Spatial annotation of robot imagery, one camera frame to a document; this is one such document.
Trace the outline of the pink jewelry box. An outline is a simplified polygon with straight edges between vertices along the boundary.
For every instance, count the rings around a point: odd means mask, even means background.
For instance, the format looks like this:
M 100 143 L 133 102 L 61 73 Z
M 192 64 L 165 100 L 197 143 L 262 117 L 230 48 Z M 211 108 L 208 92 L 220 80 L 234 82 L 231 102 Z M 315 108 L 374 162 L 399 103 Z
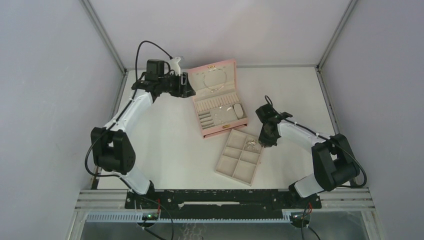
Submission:
M 237 89 L 237 61 L 228 59 L 187 71 L 201 136 L 246 127 L 249 119 Z

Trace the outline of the beige six-compartment tray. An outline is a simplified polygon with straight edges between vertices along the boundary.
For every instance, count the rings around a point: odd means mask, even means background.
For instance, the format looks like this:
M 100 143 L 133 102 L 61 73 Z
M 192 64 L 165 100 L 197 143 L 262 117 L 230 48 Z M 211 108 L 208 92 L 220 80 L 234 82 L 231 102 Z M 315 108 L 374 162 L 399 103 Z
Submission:
M 258 139 L 257 136 L 231 130 L 217 161 L 215 173 L 251 186 L 263 151 Z

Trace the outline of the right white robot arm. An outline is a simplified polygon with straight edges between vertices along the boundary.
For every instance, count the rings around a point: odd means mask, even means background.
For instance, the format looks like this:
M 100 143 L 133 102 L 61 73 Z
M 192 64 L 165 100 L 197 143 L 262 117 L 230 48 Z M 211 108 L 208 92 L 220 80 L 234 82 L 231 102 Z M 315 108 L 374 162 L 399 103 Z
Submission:
M 302 208 L 309 197 L 330 192 L 361 173 L 349 141 L 342 134 L 323 136 L 294 120 L 287 112 L 277 112 L 271 103 L 255 111 L 262 128 L 258 142 L 264 148 L 277 146 L 288 139 L 311 154 L 313 172 L 289 186 L 289 203 Z

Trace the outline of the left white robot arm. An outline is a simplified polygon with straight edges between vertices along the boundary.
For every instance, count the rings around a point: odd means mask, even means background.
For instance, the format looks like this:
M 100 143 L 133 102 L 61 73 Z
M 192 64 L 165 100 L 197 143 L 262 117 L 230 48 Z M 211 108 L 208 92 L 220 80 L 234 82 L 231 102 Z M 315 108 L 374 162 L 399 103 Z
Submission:
M 181 58 L 168 61 L 149 59 L 146 71 L 136 76 L 131 86 L 129 99 L 104 127 L 95 127 L 90 133 L 91 146 L 88 152 L 94 164 L 107 172 L 107 177 L 117 177 L 137 195 L 137 202 L 149 209 L 156 203 L 157 196 L 150 191 L 151 182 L 136 167 L 136 153 L 130 135 L 140 116 L 162 94 L 177 98 L 195 96 L 188 73 L 181 70 Z

